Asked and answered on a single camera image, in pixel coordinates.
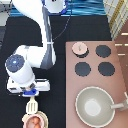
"ceramic bowl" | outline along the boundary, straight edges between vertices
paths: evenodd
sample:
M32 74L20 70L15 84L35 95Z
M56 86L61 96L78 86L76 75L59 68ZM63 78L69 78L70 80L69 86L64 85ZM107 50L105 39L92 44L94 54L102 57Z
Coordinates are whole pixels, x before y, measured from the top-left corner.
M76 98L76 112L79 118L91 127L105 127L114 118L115 109L111 96L99 87L87 87Z
M33 117L38 117L40 119L40 126L41 126L41 128L44 128L44 125L45 125L44 119L39 114L29 115L28 118L24 122L23 128L34 128L35 125L31 122L31 119Z

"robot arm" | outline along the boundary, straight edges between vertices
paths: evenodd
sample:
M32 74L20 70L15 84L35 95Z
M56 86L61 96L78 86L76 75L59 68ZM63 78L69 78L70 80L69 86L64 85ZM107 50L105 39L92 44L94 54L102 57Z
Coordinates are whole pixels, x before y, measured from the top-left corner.
M55 0L54 5L45 0L43 6L41 0L12 0L21 13L36 21L41 29L42 47L19 46L5 63L8 75L7 89L11 93L21 93L24 97L39 94L39 91L49 91L50 84L47 79L35 79L32 67L49 69L56 61L53 48L49 12L58 13L65 8L65 0Z

